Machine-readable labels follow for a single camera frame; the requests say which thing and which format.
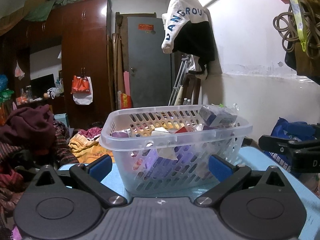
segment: red door sticker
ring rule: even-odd
[[[153,31],[154,26],[152,24],[139,24],[138,29],[143,31]]]

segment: blue plastic bag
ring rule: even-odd
[[[271,136],[283,138],[283,139],[293,139],[297,141],[307,141],[315,140],[314,137],[316,130],[312,125],[306,122],[291,122],[289,123],[286,119],[279,118],[275,127],[272,130]],[[271,152],[264,152],[265,155],[276,161],[285,170],[290,172],[296,178],[299,178],[300,173],[291,172],[291,162],[287,156],[282,154],[276,154]]]
[[[0,75],[0,91],[7,89],[8,78],[6,75]]]

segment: blue table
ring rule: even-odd
[[[273,160],[265,156],[261,151],[254,147],[242,147],[239,151],[238,158],[232,164],[243,163],[253,170],[264,171],[270,165],[277,165]],[[60,170],[68,170],[73,164],[64,165]],[[307,210],[307,221],[300,234],[299,240],[320,240],[320,199],[317,198],[309,189],[307,189],[299,180],[280,167],[285,174],[294,190]],[[133,197],[124,189],[124,185],[119,175],[116,164],[113,164],[111,173],[106,176],[102,184],[124,196],[128,201]],[[150,197],[179,197],[189,196],[192,200],[214,187],[214,184],[207,184],[201,188],[189,188],[175,192],[150,195]]]

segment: blue gripper pad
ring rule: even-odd
[[[209,157],[209,171],[214,175],[218,181],[222,182],[233,174],[230,167],[219,161],[214,156]]]
[[[93,163],[93,166],[89,169],[89,175],[101,182],[112,170],[112,159],[108,157],[103,160]]]

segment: translucent storage basket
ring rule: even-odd
[[[101,132],[100,144],[113,151],[127,191],[146,195],[199,186],[216,181],[208,170],[209,156],[236,158],[252,126],[238,117],[236,127],[161,136],[148,136],[154,127],[180,129],[202,123],[201,106],[159,106],[112,112]],[[115,138],[114,131],[131,129],[135,138]],[[170,147],[178,160],[159,157]]]

